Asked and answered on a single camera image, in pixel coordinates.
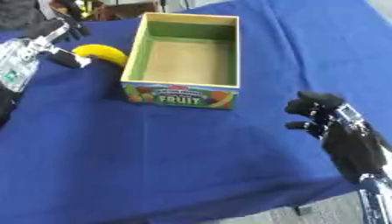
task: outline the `printed label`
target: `printed label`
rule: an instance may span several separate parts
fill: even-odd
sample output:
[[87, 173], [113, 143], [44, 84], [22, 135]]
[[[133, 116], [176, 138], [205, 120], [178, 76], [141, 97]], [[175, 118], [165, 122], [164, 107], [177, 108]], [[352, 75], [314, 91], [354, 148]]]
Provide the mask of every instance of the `printed label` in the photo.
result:
[[131, 102], [214, 109], [231, 109], [237, 96], [237, 91], [223, 87], [127, 83], [124, 88]]

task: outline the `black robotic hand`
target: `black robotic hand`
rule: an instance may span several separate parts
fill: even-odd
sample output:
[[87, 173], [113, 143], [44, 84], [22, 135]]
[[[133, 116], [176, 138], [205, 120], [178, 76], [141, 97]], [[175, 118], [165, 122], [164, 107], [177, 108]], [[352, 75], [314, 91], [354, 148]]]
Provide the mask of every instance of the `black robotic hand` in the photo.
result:
[[[348, 111], [342, 116], [341, 111], [347, 105], [335, 94], [300, 91], [298, 99], [289, 101], [285, 110], [289, 114], [306, 116], [311, 122], [288, 122], [286, 128], [305, 130], [321, 140], [322, 147], [341, 174], [356, 184], [364, 173], [382, 174], [386, 164], [382, 147], [390, 149], [390, 146], [368, 122], [359, 122], [361, 115]], [[350, 116], [357, 122], [347, 122]]]

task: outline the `blue table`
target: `blue table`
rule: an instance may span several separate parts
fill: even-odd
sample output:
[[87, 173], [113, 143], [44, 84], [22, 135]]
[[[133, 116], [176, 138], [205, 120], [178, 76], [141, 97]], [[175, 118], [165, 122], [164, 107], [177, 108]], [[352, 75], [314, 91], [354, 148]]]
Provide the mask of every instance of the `blue table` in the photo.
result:
[[[121, 69], [45, 62], [0, 133], [0, 223], [186, 224], [299, 206], [354, 189], [319, 143], [288, 131], [298, 90], [344, 95], [392, 139], [392, 29], [358, 0], [242, 0], [191, 13], [241, 17], [232, 111], [127, 103]], [[129, 52], [138, 19], [90, 23]], [[6, 40], [12, 33], [4, 33]]]

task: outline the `fruit box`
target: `fruit box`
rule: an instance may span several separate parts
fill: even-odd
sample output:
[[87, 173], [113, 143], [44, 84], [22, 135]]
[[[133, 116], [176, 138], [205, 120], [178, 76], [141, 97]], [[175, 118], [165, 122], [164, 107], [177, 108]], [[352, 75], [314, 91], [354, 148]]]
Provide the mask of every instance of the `fruit box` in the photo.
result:
[[238, 17], [145, 13], [122, 84], [131, 102], [231, 109], [239, 61]]

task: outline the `gray floor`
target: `gray floor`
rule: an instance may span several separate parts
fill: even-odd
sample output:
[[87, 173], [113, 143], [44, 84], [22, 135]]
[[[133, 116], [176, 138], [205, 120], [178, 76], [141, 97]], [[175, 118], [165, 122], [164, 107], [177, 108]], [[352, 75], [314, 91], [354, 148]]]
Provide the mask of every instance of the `gray floor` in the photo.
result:
[[312, 213], [297, 216], [289, 207], [242, 218], [204, 224], [362, 224], [361, 206], [356, 192], [311, 204]]

